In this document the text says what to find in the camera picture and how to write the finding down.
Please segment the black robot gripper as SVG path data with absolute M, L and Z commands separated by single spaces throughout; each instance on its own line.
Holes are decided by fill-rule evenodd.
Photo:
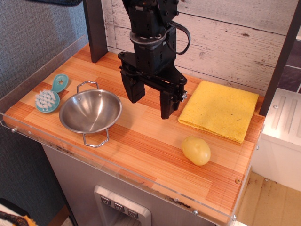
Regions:
M 175 41 L 164 41 L 158 45 L 134 44 L 134 53 L 120 52 L 121 78 L 128 99 L 136 103 L 145 95 L 145 85 L 160 91 L 161 118 L 168 119 L 177 111 L 180 101 L 184 101 L 187 92 L 184 86 L 187 79 L 174 65 L 176 55 Z

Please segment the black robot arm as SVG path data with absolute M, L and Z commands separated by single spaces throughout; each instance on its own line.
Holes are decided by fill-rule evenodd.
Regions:
M 134 52 L 120 52 L 120 73 L 128 99 L 136 103 L 145 95 L 145 86 L 160 92 L 161 118 L 179 108 L 187 97 L 187 79 L 175 67 L 176 31 L 189 31 L 173 19 L 179 14 L 177 0 L 125 0 L 123 5 L 131 23 L 130 40 Z

